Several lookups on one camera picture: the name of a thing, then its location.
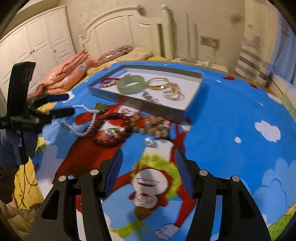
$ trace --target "monkey hand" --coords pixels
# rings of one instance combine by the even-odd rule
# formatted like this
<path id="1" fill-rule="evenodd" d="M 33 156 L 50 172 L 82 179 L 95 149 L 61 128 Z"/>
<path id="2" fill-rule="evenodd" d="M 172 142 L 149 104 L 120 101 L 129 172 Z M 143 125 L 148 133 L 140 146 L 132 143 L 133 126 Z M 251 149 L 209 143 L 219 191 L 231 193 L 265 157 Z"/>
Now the monkey hand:
<path id="1" fill-rule="evenodd" d="M 174 224 L 167 224 L 161 227 L 160 230 L 155 232 L 155 236 L 162 240 L 169 240 L 174 236 L 180 228 L 176 227 Z"/>

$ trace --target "silver bolt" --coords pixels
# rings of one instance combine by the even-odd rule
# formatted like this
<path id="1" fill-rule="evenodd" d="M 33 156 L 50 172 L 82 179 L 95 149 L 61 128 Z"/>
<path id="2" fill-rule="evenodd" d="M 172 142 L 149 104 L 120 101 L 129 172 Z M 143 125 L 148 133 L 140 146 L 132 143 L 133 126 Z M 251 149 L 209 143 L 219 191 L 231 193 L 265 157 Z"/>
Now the silver bolt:
<path id="1" fill-rule="evenodd" d="M 239 179 L 238 176 L 233 176 L 233 177 L 232 177 L 232 180 L 235 181 L 235 182 L 239 182 L 239 181 L 240 181 L 240 179 Z"/>
<path id="2" fill-rule="evenodd" d="M 60 176 L 60 177 L 59 177 L 59 181 L 60 181 L 61 183 L 64 182 L 66 179 L 67 179 L 66 176 Z"/>
<path id="3" fill-rule="evenodd" d="M 207 175 L 207 171 L 206 170 L 200 170 L 200 175 L 206 176 Z"/>
<path id="4" fill-rule="evenodd" d="M 97 169 L 91 170 L 91 175 L 95 176 L 99 173 L 99 171 Z"/>

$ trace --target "electrical socket panel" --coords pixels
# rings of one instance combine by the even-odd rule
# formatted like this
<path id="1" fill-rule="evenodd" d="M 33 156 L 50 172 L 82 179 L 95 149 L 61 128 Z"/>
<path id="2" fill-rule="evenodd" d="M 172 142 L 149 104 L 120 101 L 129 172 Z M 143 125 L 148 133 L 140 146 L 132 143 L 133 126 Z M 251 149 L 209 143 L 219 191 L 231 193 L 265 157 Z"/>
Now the electrical socket panel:
<path id="1" fill-rule="evenodd" d="M 214 48 L 219 48 L 220 47 L 220 40 L 209 38 L 209 37 L 201 37 L 200 44 L 205 45 L 205 46 L 211 46 Z"/>

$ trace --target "monkey arm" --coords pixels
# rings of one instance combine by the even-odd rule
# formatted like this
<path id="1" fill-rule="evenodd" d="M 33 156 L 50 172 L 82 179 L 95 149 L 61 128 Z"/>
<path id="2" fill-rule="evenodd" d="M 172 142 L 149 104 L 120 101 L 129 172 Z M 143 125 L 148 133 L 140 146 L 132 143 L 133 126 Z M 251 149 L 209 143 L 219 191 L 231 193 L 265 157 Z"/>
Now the monkey arm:
<path id="1" fill-rule="evenodd" d="M 116 191 L 117 189 L 125 186 L 125 185 L 128 185 L 131 183 L 131 179 L 132 179 L 132 172 L 133 171 L 130 171 L 120 177 L 117 178 L 116 182 L 115 182 L 115 186 L 114 186 L 114 190 L 113 191 Z"/>
<path id="2" fill-rule="evenodd" d="M 179 212 L 179 215 L 177 217 L 177 220 L 175 222 L 176 227 L 181 227 L 190 212 L 193 210 L 193 208 L 196 205 L 196 200 L 191 199 L 190 196 L 186 193 L 183 184 L 179 187 L 178 195 L 183 200 L 183 203 L 181 205 L 181 209 Z"/>

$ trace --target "wardrobe door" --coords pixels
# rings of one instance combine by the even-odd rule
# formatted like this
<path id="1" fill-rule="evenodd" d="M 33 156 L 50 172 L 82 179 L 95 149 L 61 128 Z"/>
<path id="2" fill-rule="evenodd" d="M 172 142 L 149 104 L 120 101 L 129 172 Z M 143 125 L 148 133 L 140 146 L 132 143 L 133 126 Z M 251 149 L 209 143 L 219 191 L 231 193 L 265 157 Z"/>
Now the wardrobe door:
<path id="1" fill-rule="evenodd" d="M 59 9 L 46 14 L 46 23 L 57 63 L 75 55 L 68 26 L 66 10 Z"/>
<path id="2" fill-rule="evenodd" d="M 33 50 L 30 46 L 27 25 L 24 25 L 13 32 L 10 36 L 11 52 L 15 63 L 36 62 L 33 56 Z M 38 65 L 36 65 L 32 80 L 29 85 L 29 93 L 41 83 L 42 77 L 39 73 Z"/>
<path id="3" fill-rule="evenodd" d="M 6 38 L 0 44 L 0 87 L 3 93 L 3 96 L 7 100 L 9 79 L 13 65 L 15 64 L 12 58 L 11 47 L 9 38 Z"/>
<path id="4" fill-rule="evenodd" d="M 45 16 L 38 17 L 27 24 L 32 53 L 42 78 L 57 66 L 46 27 Z"/>

